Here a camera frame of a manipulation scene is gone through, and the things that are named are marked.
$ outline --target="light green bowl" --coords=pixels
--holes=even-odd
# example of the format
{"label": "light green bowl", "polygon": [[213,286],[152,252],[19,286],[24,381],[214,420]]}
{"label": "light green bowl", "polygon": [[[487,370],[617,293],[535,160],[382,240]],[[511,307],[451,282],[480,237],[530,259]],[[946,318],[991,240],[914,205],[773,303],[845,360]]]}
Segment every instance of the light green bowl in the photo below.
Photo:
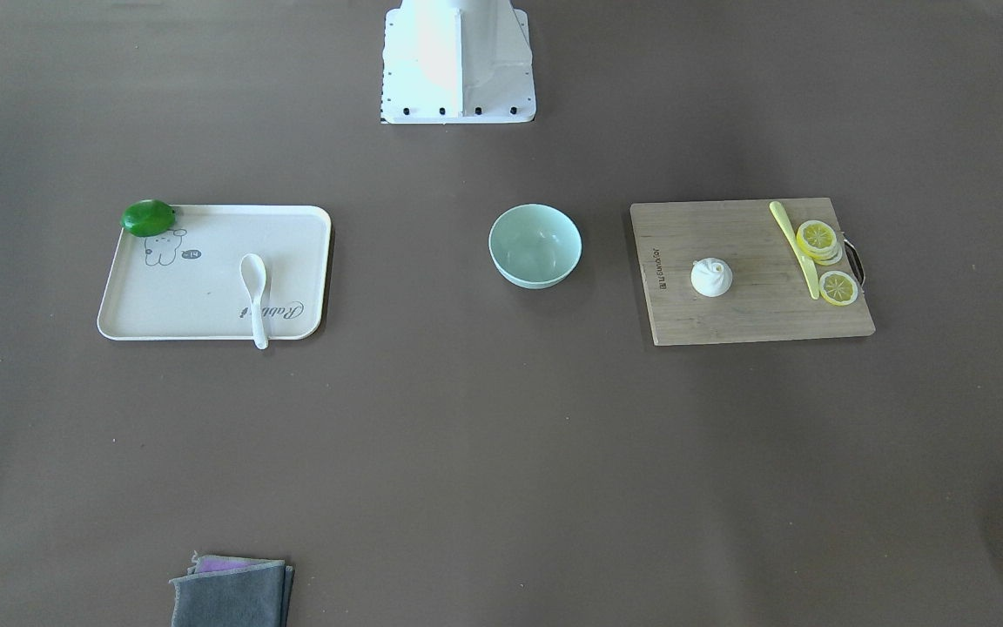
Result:
{"label": "light green bowl", "polygon": [[503,277],[531,290],[551,288],[578,265],[583,239],[575,223],[545,204],[523,204],[490,229],[490,257]]}

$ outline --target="folded gray cloth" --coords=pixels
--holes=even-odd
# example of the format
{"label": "folded gray cloth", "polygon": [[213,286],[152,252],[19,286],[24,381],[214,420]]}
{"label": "folded gray cloth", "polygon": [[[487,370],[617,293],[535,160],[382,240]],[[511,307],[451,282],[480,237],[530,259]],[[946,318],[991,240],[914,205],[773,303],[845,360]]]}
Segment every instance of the folded gray cloth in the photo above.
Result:
{"label": "folded gray cloth", "polygon": [[176,588],[173,627],[284,627],[294,569],[283,560],[192,556]]}

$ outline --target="knife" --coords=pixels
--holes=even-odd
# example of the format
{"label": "knife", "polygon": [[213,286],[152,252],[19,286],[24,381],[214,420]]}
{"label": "knife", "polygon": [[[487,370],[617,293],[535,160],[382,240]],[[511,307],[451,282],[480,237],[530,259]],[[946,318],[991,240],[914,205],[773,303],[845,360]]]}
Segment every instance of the knife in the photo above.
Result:
{"label": "knife", "polygon": [[799,246],[795,245],[795,231],[791,230],[791,221],[788,220],[788,212],[784,211],[782,204],[779,202],[770,202],[768,204],[768,211],[772,212],[772,218],[775,218],[776,225],[779,225],[780,230],[783,231],[783,237],[788,238],[788,246],[791,247],[792,253],[795,253],[795,261],[799,262],[799,268],[803,271],[803,279],[807,281],[807,291],[811,293],[811,298],[818,300],[818,270],[815,270],[815,263],[811,261],[811,258],[799,250]]}

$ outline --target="wooden cutting board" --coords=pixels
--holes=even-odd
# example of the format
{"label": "wooden cutting board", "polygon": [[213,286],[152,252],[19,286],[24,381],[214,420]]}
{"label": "wooden cutting board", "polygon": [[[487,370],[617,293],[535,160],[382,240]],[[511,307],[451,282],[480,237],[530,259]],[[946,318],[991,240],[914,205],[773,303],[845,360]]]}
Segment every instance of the wooden cutting board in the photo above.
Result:
{"label": "wooden cutting board", "polygon": [[[792,228],[821,220],[843,234],[830,199],[759,202],[638,203],[630,207],[645,303],[657,346],[725,344],[868,336],[875,331],[865,294],[846,307],[808,296],[807,282],[768,203],[779,200]],[[692,262],[716,257],[733,271],[720,297],[691,286]],[[819,275],[842,270],[855,277],[845,255]]]}

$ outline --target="rectangular tray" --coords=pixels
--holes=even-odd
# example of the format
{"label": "rectangular tray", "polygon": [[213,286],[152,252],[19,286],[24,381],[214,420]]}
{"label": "rectangular tray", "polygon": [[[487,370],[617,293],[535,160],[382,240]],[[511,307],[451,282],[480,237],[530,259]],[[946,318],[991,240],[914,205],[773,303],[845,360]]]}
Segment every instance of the rectangular tray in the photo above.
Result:
{"label": "rectangular tray", "polygon": [[[777,199],[792,226],[821,220],[839,232],[830,199]],[[846,307],[811,300],[788,240],[768,211],[768,200],[752,202],[640,203],[630,208],[637,260],[653,344],[723,344],[875,332],[865,294]],[[733,271],[733,285],[717,298],[691,286],[692,262],[716,257]],[[815,266],[819,275],[854,275],[847,257]]]}
{"label": "rectangular tray", "polygon": [[122,231],[95,324],[115,340],[254,337],[239,260],[266,261],[262,317],[270,339],[301,339],[320,324],[331,219],[318,207],[173,206],[154,238]]}

